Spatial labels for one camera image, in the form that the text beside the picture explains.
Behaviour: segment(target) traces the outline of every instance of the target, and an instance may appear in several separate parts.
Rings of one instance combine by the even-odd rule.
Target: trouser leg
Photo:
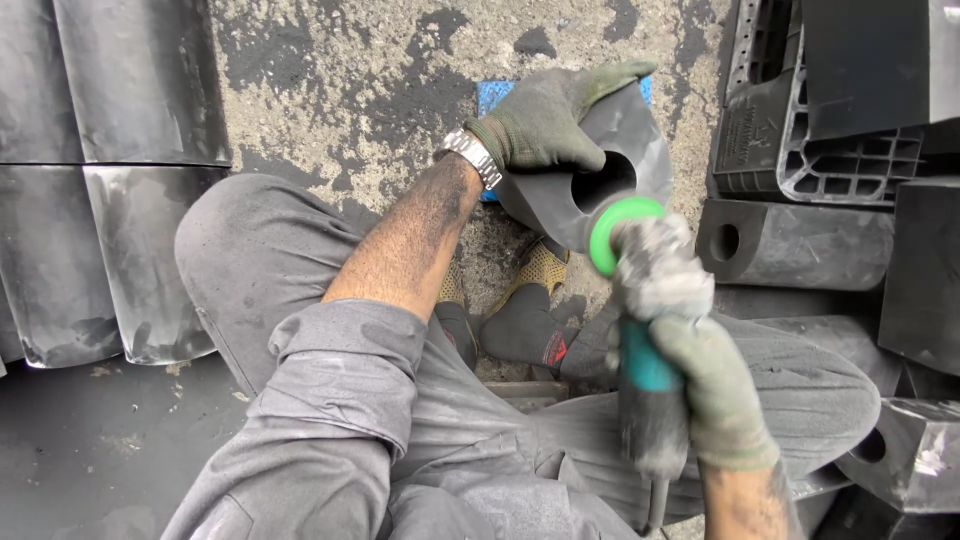
[[[876,423],[876,387],[844,358],[781,331],[722,315],[716,320],[750,365],[764,419],[790,478],[830,463]],[[649,486],[621,458],[615,393],[564,402],[531,418],[540,428],[539,462],[564,453],[566,478],[562,468],[561,480],[599,495],[634,528],[643,525]],[[667,523],[701,512],[701,483],[691,455],[681,479],[670,486]]]
[[[277,177],[241,174],[210,188],[177,232],[177,265],[230,370],[250,395],[276,370],[274,327],[319,302],[361,234],[333,207]],[[431,317],[407,455],[396,478],[526,422],[470,372]]]

